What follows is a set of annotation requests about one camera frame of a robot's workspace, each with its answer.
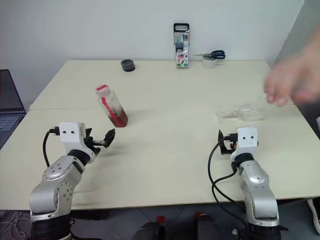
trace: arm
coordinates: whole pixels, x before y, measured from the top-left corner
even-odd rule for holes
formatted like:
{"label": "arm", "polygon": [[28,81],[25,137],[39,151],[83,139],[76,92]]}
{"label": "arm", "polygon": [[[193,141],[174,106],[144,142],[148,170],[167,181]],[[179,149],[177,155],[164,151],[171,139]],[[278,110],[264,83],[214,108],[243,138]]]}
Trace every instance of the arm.
{"label": "arm", "polygon": [[284,106],[289,97],[296,103],[311,102],[320,93],[320,27],[299,54],[275,65],[264,85],[267,102]]}

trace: white tabletop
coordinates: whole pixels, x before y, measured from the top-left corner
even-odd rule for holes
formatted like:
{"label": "white tabletop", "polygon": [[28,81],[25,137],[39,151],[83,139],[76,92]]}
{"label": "white tabletop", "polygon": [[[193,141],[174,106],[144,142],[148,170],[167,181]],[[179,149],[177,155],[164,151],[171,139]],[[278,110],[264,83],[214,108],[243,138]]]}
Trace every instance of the white tabletop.
{"label": "white tabletop", "polygon": [[177,69],[173,61],[134,61],[132,72],[120,61],[65,63],[30,109],[99,108],[95,87],[107,84],[125,109],[242,105],[263,95],[269,71],[265,61],[222,61],[212,69],[190,62]]}
{"label": "white tabletop", "polygon": [[[127,127],[117,128],[111,146],[86,166],[73,209],[213,202],[207,163],[218,130],[229,134],[243,126],[258,126],[255,159],[268,173],[277,199],[320,195],[320,142],[294,105],[272,108],[256,123],[230,119],[220,124],[212,106],[126,111]],[[46,168],[44,135],[62,121],[84,122],[97,140],[113,128],[99,108],[29,111],[0,151],[0,209],[29,209],[30,193]],[[49,162],[63,154],[60,137],[50,135]],[[231,173],[229,156],[217,151],[211,170],[214,179]],[[238,176],[219,187],[235,200],[244,199]]]}

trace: gray floor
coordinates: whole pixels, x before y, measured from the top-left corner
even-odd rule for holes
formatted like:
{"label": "gray floor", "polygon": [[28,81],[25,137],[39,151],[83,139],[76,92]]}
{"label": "gray floor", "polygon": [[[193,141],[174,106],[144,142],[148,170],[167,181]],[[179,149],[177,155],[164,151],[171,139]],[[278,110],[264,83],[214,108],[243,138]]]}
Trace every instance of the gray floor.
{"label": "gray floor", "polygon": [[[225,206],[238,214],[240,210],[230,204]],[[216,204],[194,204],[159,206],[145,208],[124,208],[104,210],[100,217],[102,220],[75,219],[75,224],[71,230],[82,238],[100,238],[103,240],[130,240],[135,232],[145,223],[155,221],[157,216],[164,216],[164,226],[166,228],[166,239],[168,240],[194,240],[194,219],[195,213],[205,212],[214,218],[220,226],[224,240],[234,240],[231,234],[233,228],[241,228],[232,217],[224,213]],[[1,222],[12,218],[12,213],[1,219]],[[320,236],[314,229],[312,214],[305,201],[295,201],[279,206],[280,223],[289,232],[283,232],[283,240],[320,240]],[[21,221],[18,229],[28,231],[28,223]],[[12,236],[16,240],[22,240],[14,229],[11,230]],[[12,240],[9,233],[0,235],[1,240]]]}

